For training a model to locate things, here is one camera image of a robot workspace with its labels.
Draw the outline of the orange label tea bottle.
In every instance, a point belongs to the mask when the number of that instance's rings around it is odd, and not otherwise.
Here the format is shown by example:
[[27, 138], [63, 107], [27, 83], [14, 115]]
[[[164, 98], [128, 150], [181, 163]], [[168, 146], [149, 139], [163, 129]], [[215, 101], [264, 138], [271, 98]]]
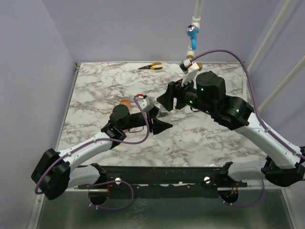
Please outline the orange label tea bottle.
[[128, 108], [129, 113], [131, 112], [132, 105], [128, 95], [123, 95], [123, 98], [120, 100], [120, 104], [125, 105]]

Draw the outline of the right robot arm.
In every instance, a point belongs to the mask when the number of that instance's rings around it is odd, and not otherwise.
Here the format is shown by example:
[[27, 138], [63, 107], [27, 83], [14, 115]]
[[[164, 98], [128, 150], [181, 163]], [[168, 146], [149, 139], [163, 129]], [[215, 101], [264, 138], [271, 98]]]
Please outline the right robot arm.
[[254, 108], [245, 100], [226, 95], [225, 80], [212, 71], [183, 85], [181, 80], [168, 83], [166, 92], [157, 98], [167, 111], [190, 106], [204, 112], [219, 125], [235, 131], [267, 154], [267, 158], [246, 163], [226, 163], [227, 171], [219, 175], [220, 183], [230, 187], [236, 181], [266, 179], [274, 185], [288, 187], [305, 178], [305, 149], [293, 144], [291, 153], [264, 129]]

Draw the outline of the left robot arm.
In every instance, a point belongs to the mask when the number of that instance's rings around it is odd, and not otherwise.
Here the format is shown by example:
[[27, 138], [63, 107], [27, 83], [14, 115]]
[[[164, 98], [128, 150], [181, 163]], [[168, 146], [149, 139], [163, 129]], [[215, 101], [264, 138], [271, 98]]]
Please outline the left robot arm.
[[67, 188], [91, 184], [102, 188], [106, 177], [95, 166], [80, 165], [96, 156], [126, 144], [125, 130], [146, 127], [148, 133], [155, 135], [172, 128], [172, 124], [159, 120], [159, 109], [154, 106], [149, 112], [131, 114], [125, 105], [114, 107], [108, 123], [93, 137], [71, 148], [55, 151], [46, 150], [35, 167], [31, 179], [35, 182], [35, 194], [44, 194], [48, 200], [59, 197]]

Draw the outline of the orange plastic faucet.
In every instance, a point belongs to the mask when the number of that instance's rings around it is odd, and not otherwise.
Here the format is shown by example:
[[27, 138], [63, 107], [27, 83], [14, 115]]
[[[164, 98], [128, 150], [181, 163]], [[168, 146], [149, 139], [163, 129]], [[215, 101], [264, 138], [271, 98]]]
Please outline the orange plastic faucet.
[[[192, 59], [194, 56], [193, 55], [187, 55], [187, 59]], [[198, 67], [199, 67], [199, 71], [201, 71], [202, 70], [202, 64], [199, 62], [198, 64]]]

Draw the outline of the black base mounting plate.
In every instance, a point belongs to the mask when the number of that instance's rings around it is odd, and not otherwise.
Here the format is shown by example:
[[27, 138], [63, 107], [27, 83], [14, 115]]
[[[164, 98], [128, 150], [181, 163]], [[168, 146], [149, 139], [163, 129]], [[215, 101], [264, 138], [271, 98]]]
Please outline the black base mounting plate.
[[94, 203], [107, 199], [131, 198], [217, 198], [218, 191], [247, 187], [234, 181], [224, 167], [125, 167], [93, 166], [100, 173], [97, 187], [79, 185], [88, 190]]

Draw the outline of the yellow handled pliers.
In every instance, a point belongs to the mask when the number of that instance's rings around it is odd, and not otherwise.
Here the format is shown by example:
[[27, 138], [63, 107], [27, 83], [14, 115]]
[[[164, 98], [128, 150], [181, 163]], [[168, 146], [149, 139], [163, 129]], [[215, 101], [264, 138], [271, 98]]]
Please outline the yellow handled pliers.
[[161, 70], [163, 68], [161, 62], [153, 62], [149, 65], [138, 68], [138, 70]]

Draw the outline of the aluminium rail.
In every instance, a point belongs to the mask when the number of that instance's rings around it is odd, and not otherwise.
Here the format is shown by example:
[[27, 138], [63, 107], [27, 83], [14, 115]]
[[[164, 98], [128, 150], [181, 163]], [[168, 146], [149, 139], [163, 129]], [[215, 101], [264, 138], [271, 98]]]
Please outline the aluminium rail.
[[[65, 190], [65, 192], [68, 191], [91, 191], [91, 192], [110, 192], [111, 189], [118, 189], [121, 187], [126, 187], [128, 190], [130, 189], [126, 184], [115, 182], [114, 184], [106, 184], [106, 185], [101, 185], [101, 186], [79, 186], [79, 187], [71, 187]], [[138, 185], [132, 185], [132, 188], [134, 192], [138, 189], [144, 189], [144, 188], [167, 188], [169, 189], [170, 187], [185, 187], [185, 188], [193, 188], [193, 187], [202, 187], [202, 188], [215, 188], [217, 191], [227, 191], [230, 190], [233, 185], [230, 185], [230, 187], [218, 187], [216, 188], [215, 184], [207, 184], [207, 186], [203, 186], [201, 184], [195, 184], [195, 183], [183, 183], [179, 182], [178, 184], [138, 184]], [[262, 181], [257, 181], [257, 180], [248, 180], [247, 183], [239, 183], [238, 184], [238, 190], [259, 190], [263, 188], [263, 183]], [[267, 189], [286, 189], [288, 187], [280, 187], [276, 186], [269, 181], [265, 180], [264, 181], [264, 188], [265, 190]]]

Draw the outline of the white PVC pipe frame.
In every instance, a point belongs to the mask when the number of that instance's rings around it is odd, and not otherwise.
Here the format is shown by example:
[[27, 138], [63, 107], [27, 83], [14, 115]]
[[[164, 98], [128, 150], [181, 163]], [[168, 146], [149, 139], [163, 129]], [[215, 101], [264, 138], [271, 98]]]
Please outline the white PVC pipe frame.
[[261, 113], [305, 109], [305, 2], [282, 0], [247, 60]]

